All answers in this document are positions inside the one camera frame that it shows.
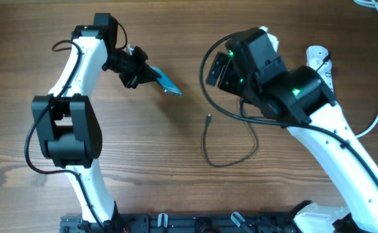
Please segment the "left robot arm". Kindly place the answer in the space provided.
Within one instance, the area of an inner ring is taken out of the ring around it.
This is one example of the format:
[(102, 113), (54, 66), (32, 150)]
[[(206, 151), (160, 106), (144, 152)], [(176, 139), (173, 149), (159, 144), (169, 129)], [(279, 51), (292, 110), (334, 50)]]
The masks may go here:
[(90, 97), (101, 71), (118, 74), (124, 87), (156, 82), (165, 93), (180, 90), (157, 67), (147, 63), (140, 47), (125, 44), (118, 48), (121, 24), (109, 13), (97, 13), (92, 25), (78, 25), (66, 40), (71, 52), (63, 72), (45, 96), (32, 101), (34, 123), (25, 142), (29, 158), (30, 140), (38, 135), (41, 152), (53, 161), (56, 173), (66, 173), (82, 206), (82, 219), (106, 228), (117, 220), (117, 206), (107, 191), (98, 158), (102, 151), (102, 131)]

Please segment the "white power strip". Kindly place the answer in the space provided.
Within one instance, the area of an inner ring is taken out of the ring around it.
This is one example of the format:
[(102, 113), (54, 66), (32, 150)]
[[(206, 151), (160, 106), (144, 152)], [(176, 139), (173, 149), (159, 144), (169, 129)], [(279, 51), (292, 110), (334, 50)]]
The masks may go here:
[(320, 45), (312, 45), (307, 48), (306, 57), (306, 65), (314, 69), (331, 89), (331, 91), (334, 92), (330, 51)]

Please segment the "teal Galaxy smartphone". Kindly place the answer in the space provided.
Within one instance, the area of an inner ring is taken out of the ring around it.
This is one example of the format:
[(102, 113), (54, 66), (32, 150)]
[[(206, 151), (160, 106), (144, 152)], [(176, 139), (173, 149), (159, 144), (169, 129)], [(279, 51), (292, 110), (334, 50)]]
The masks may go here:
[(152, 65), (150, 67), (161, 76), (157, 78), (157, 83), (165, 93), (179, 97), (183, 95), (179, 88), (159, 68)]

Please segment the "white charger plug adapter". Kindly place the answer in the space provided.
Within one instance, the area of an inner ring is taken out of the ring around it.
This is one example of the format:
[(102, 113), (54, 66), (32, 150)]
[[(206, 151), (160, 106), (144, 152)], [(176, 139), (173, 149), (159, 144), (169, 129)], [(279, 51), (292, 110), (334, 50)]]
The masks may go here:
[(314, 69), (319, 75), (323, 76), (326, 73), (331, 72), (332, 62), (329, 55), (324, 58), (314, 57), (307, 61), (307, 66)]

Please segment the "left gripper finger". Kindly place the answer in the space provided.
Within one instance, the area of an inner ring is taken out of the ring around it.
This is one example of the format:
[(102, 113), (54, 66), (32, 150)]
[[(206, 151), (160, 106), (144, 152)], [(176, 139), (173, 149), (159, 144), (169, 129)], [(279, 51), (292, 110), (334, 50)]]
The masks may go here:
[(142, 81), (143, 82), (156, 82), (157, 78), (162, 78), (162, 76), (150, 65), (145, 63), (143, 65), (143, 70), (142, 70)]
[(137, 88), (137, 86), (140, 85), (140, 84), (155, 82), (156, 80), (157, 80), (156, 78), (138, 78), (138, 77), (135, 77), (131, 81), (131, 88)]

